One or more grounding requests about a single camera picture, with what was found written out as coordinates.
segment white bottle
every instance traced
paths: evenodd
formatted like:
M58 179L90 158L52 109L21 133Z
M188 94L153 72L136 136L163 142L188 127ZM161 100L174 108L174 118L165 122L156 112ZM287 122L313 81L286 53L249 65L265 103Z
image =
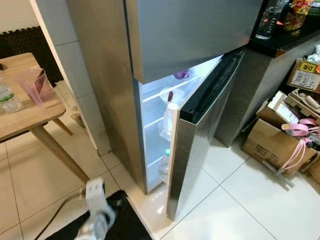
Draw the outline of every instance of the white bottle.
M163 121L162 121L162 131L160 133L160 136L169 142L171 141L171 134L172 134L172 128L174 124L174 114L175 110L179 108L178 104L174 102L170 102L166 106L166 111L163 115Z
M4 75L0 71L0 107L7 113L14 113L22 107L21 101L14 96L10 86L5 83Z
M166 149L161 159L161 165L159 166L159 169L158 169L159 177L165 183L168 182L169 160L170 160L170 149Z

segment wooden table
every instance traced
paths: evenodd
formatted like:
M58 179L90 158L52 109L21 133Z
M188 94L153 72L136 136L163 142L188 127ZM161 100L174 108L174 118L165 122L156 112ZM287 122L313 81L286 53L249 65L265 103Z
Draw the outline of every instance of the wooden table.
M44 143L67 168L77 175L81 181L86 183L89 180L87 174L43 127L43 124L48 121L54 121L63 129L66 128L58 119L58 117L66 112L66 108L57 94L54 93L51 99L43 103L43 107L39 107L14 80L18 72L30 67L39 66L32 53L24 53L0 59L0 64L6 68L4 70L5 82L10 85L13 94L18 97L23 104L22 108L17 112L0 112L0 142L29 130Z

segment water bottle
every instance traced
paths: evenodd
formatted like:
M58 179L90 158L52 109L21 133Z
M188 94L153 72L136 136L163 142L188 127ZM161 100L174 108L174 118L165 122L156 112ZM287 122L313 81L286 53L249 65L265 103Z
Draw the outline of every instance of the water bottle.
M259 27L256 31L255 37L258 39L270 39L275 31L277 21L285 6L286 0L269 0Z
M4 80L4 74L0 71L0 107L7 113L17 112L22 107L22 102L14 96L10 86Z
M170 160L170 149L166 149L161 159L161 165L159 166L159 169L158 169L159 177L165 183L168 182L169 160Z

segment table leg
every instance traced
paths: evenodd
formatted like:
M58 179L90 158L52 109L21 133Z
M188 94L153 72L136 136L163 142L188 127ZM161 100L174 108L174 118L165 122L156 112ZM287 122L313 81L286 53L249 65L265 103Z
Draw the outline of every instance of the table leg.
M64 125L64 123L59 118L53 119L52 121L54 121L55 124L57 124L60 128L62 128L70 136L73 134L72 131L70 131L70 129L67 128L67 126Z
M46 145L49 150L60 159L82 182L89 180L87 174L79 167L73 158L60 146L60 144L44 129L42 125L29 129L33 135Z

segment purple item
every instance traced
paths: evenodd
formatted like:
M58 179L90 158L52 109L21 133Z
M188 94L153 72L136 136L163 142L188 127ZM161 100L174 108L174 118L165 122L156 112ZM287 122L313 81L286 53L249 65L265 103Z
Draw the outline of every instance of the purple item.
M173 74L174 75L174 77L176 78L176 79L186 79L186 78L188 78L189 77L189 69L187 69L187 70L184 70L184 71L180 71L180 72L176 72L176 73L174 73Z

